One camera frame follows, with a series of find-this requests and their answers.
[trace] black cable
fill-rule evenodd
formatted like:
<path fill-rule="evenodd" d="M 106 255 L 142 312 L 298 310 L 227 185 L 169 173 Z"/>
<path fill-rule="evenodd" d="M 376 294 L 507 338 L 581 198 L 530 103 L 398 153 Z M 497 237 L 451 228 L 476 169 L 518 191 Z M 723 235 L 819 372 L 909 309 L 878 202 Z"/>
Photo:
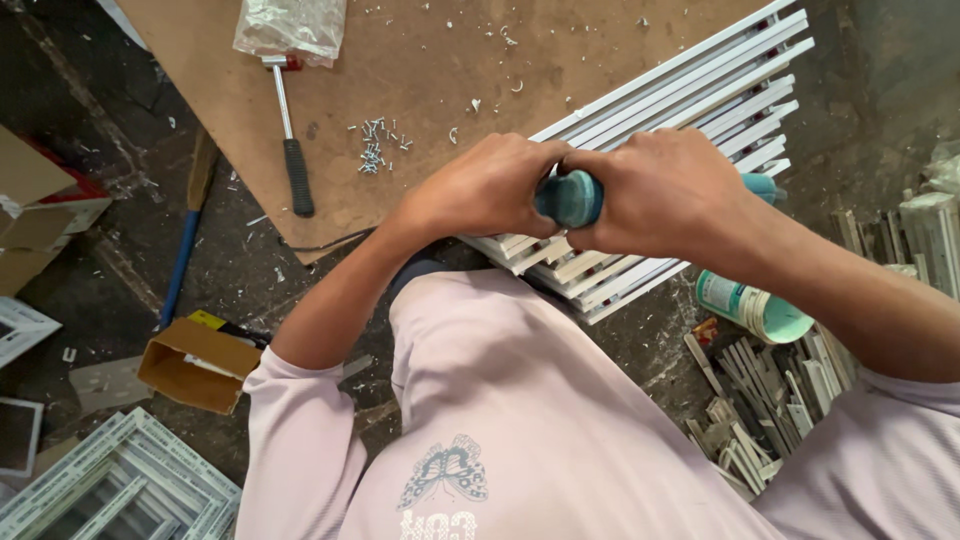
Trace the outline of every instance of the black cable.
<path fill-rule="evenodd" d="M 340 237 L 340 238 L 337 238 L 336 240 L 333 240 L 332 242 L 327 242 L 327 243 L 325 243 L 324 245 L 322 245 L 322 246 L 317 246 L 317 247 L 315 247 L 315 248 L 295 248 L 294 246 L 291 246 L 290 244 L 288 244 L 288 243 L 286 242 L 286 240 L 283 239 L 283 236 L 278 236 L 278 237 L 276 238 L 276 241 L 279 242 L 279 244 L 280 244 L 281 246 L 288 247 L 288 248 L 290 248 L 292 251 L 299 252 L 299 253 L 311 252 L 311 251 L 323 251 L 323 250 L 328 250 L 328 249 L 332 248 L 333 246 L 336 246 L 337 244 L 342 244 L 342 243 L 344 243 L 344 242 L 346 242 L 346 241 L 348 241 L 348 240 L 352 240 L 353 238 L 356 238 L 356 237 L 358 237 L 358 236 L 364 236 L 364 235 L 370 234 L 370 233 L 372 233 L 372 232 L 375 231 L 375 230 L 376 230 L 376 226 L 375 226 L 375 225 L 374 225 L 373 227 L 367 227 L 366 229 L 361 229 L 360 231 L 357 231 L 356 233 L 350 233 L 350 234 L 348 234 L 348 235 L 346 235 L 346 236 L 342 236 L 342 237 Z"/>

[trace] hammer head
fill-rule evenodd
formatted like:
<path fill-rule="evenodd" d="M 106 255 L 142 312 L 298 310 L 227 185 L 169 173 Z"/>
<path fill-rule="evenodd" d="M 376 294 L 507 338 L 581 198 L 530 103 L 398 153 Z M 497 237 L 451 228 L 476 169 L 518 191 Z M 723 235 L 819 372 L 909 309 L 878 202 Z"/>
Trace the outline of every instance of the hammer head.
<path fill-rule="evenodd" d="M 297 55 L 274 55 L 270 57 L 260 57 L 260 59 L 263 61 L 263 66 L 267 69 L 273 69 L 274 66 L 279 67 L 283 71 L 300 71 L 303 69 L 303 65 L 300 63 Z"/>

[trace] screwdriver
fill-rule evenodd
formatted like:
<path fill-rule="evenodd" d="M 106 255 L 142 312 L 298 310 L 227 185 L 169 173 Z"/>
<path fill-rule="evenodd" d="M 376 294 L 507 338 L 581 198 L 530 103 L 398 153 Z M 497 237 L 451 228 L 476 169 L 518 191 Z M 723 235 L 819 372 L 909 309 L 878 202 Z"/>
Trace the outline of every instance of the screwdriver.
<path fill-rule="evenodd" d="M 786 199 L 786 191 L 777 188 L 769 176 L 741 174 L 743 183 L 767 204 Z M 603 208 L 603 184 L 587 171 L 573 170 L 565 175 L 550 176 L 537 187 L 536 206 L 564 229 L 580 229 L 592 225 Z"/>

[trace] pile of screws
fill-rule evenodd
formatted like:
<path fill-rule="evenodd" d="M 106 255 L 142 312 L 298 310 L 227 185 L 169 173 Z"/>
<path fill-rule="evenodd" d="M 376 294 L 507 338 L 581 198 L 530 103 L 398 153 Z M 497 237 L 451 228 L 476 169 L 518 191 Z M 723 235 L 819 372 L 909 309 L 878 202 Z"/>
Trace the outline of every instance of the pile of screws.
<path fill-rule="evenodd" d="M 355 130 L 356 128 L 357 126 L 350 126 L 347 129 L 349 131 Z M 383 116 L 380 116 L 376 120 L 364 120 L 364 125 L 360 126 L 360 129 L 363 131 L 363 139 L 364 142 L 367 143 L 367 150 L 360 155 L 364 163 L 357 170 L 367 174 L 377 174 L 381 166 L 387 165 L 387 161 L 383 159 L 383 154 L 380 150 L 380 132 L 385 134 L 384 136 L 387 142 L 390 142 L 391 138 L 398 141 L 400 150 L 407 150 L 409 146 L 414 143 L 413 140 L 407 140 L 407 135 L 397 137 L 396 134 L 388 130 Z M 394 129 L 396 129 L 396 120 L 394 120 Z M 394 170 L 394 163 L 392 161 L 390 162 L 390 168 L 387 170 Z"/>

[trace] hand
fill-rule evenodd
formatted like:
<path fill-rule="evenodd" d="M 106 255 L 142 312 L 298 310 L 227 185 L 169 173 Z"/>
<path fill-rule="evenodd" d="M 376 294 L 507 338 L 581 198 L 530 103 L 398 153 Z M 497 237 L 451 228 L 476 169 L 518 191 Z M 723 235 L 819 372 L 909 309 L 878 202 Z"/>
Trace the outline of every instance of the hand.
<path fill-rule="evenodd" d="M 488 135 L 408 193 L 396 217 L 417 224 L 430 240 L 500 233 L 547 238 L 560 228 L 537 213 L 537 184 L 572 150 L 562 141 Z"/>
<path fill-rule="evenodd" d="M 734 255 L 730 240 L 766 205 L 697 130 L 637 133 L 608 153 L 574 151 L 562 170 L 583 169 L 604 185 L 595 224 L 567 234 L 576 249 L 682 258 L 711 266 Z"/>

